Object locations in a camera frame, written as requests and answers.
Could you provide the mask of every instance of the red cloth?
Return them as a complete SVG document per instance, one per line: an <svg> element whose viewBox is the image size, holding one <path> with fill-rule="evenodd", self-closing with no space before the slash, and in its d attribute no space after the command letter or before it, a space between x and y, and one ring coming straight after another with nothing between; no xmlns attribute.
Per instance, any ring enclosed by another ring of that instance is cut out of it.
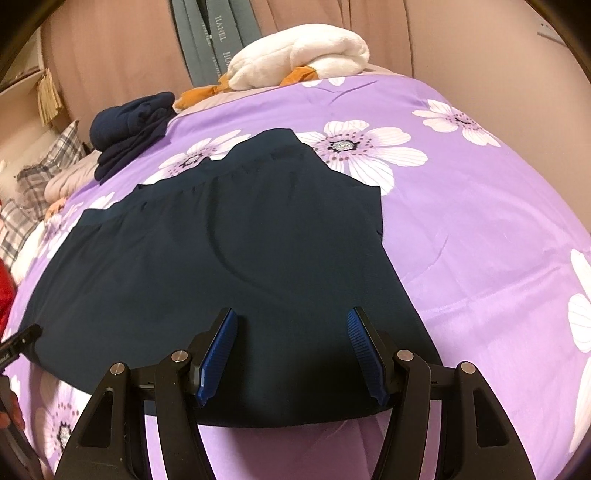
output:
<svg viewBox="0 0 591 480"><path fill-rule="evenodd" d="M15 293L12 277L4 263L0 261L0 338L6 329Z"/></svg>

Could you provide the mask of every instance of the purple bedsheet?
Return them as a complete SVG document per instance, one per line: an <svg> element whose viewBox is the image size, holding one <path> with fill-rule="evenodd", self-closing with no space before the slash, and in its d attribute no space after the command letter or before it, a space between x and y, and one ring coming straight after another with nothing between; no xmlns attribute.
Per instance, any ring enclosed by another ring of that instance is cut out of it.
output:
<svg viewBox="0 0 591 480"><path fill-rule="evenodd" d="M292 85L174 120L165 139L104 185L91 182L52 221L7 335L85 208L106 208L138 183L175 175L206 155L219 159L275 127L293 129L331 168L382 187L384 248L445 365L479 367L538 480L553 479L591 422L591 238L510 148L407 77ZM25 358L7 373L27 435L55 468L89 396ZM433 411L423 479L433 477L436 459ZM286 429L200 430L219 480L363 480L387 421L386 412ZM164 480L154 418L147 430L154 480Z"/></svg>

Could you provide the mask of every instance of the white flower print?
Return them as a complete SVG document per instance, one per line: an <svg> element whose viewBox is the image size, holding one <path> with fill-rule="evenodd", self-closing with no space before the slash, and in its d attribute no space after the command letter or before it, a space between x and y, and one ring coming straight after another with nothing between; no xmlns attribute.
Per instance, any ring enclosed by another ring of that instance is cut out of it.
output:
<svg viewBox="0 0 591 480"><path fill-rule="evenodd" d="M396 127L367 130L363 120L328 122L324 133L296 134L301 142L314 148L332 169L349 174L367 185L379 186L382 195L394 188L394 174L390 164L399 167L417 167L427 156L416 148L399 147L410 140L410 135Z"/></svg>
<svg viewBox="0 0 591 480"><path fill-rule="evenodd" d="M332 83L335 87L339 87L344 84L345 77L332 77L327 79L330 83ZM307 82L302 82L301 84L304 87L315 87L318 85L322 80L308 80Z"/></svg>
<svg viewBox="0 0 591 480"><path fill-rule="evenodd" d="M12 336L12 329L7 327L6 330L4 330L4 335L0 336L0 341L1 342L5 342L6 340L8 340L10 337Z"/></svg>
<svg viewBox="0 0 591 480"><path fill-rule="evenodd" d="M113 195L115 195L115 192L98 197L87 208L105 210L115 203L112 200ZM76 203L68 210L65 215L56 213L47 221L46 232L41 242L41 247L38 250L39 256L45 255L48 260L51 260L54 257L57 250L66 240L68 234L78 223L80 215L78 215L74 221L68 225L68 221L74 216L74 214L80 209L82 205L84 205L84 203Z"/></svg>
<svg viewBox="0 0 591 480"><path fill-rule="evenodd" d="M578 250L570 253L570 262L581 282L583 291L569 300L569 323L575 345L583 353L591 352L591 265ZM570 442L570 453L574 452L591 426L591 358L583 371L574 415L574 435Z"/></svg>
<svg viewBox="0 0 591 480"><path fill-rule="evenodd" d="M488 144L500 147L499 142L490 132L484 130L472 118L446 103L437 100L428 100L429 110L415 110L413 115L426 118L423 123L436 132L455 132L462 129L464 138L476 145L486 146Z"/></svg>
<svg viewBox="0 0 591 480"><path fill-rule="evenodd" d="M10 377L10 390L12 390L17 398L21 398L21 381L16 375Z"/></svg>
<svg viewBox="0 0 591 480"><path fill-rule="evenodd" d="M213 140L206 138L197 142L190 147L186 153L179 153L173 155L165 162L161 163L158 171L152 176L148 177L144 184L156 183L162 179L175 177L181 172L190 168L196 167L205 158L209 157L212 160L220 160L240 142L244 142L250 137L250 134L236 136L240 130L234 130L225 135L221 135Z"/></svg>
<svg viewBox="0 0 591 480"><path fill-rule="evenodd" d="M66 239L69 230L71 230L76 224L75 220L71 227L66 228L68 221L74 216L74 214L80 209L82 205L82 202L75 203L68 209L66 213L56 213L46 222L45 233L43 234L41 245L37 250L38 257L45 255L48 259L53 258L53 255L57 252L57 249L60 248Z"/></svg>
<svg viewBox="0 0 591 480"><path fill-rule="evenodd" d="M56 456L51 462L55 466L90 395L75 390L47 372L41 377L40 393L43 406L35 412L35 435L47 460Z"/></svg>

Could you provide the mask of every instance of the metal screw head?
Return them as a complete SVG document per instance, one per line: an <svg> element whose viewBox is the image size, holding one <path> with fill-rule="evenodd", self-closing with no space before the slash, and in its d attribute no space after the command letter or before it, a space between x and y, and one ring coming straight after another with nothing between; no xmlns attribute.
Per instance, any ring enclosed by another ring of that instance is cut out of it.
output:
<svg viewBox="0 0 591 480"><path fill-rule="evenodd" d="M173 360L173 362L180 363L189 358L189 354L184 350L177 350L170 356L170 358Z"/></svg>
<svg viewBox="0 0 591 480"><path fill-rule="evenodd" d="M125 365L124 364L115 364L111 367L111 373L113 375L119 375L125 372Z"/></svg>
<svg viewBox="0 0 591 480"><path fill-rule="evenodd" d="M474 365L472 365L470 362L463 362L460 365L460 368L462 369L463 372L465 372L467 374L473 374L476 372L476 367Z"/></svg>
<svg viewBox="0 0 591 480"><path fill-rule="evenodd" d="M399 350L396 356L405 362L410 362L414 358L413 353L409 350Z"/></svg>

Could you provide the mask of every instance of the plaid pillow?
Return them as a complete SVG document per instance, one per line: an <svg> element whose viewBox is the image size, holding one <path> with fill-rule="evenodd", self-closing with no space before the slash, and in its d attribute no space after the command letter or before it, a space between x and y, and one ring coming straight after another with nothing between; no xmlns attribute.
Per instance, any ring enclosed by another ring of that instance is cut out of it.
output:
<svg viewBox="0 0 591 480"><path fill-rule="evenodd" d="M25 241L39 222L31 219L13 200L9 200L2 208L0 219L6 229L6 235L0 244L0 258L10 270Z"/></svg>
<svg viewBox="0 0 591 480"><path fill-rule="evenodd" d="M42 220L49 207L45 200L47 183L84 156L84 145L78 137L78 120L75 120L57 137L37 165L23 168L18 173L19 206L29 210L35 220Z"/></svg>

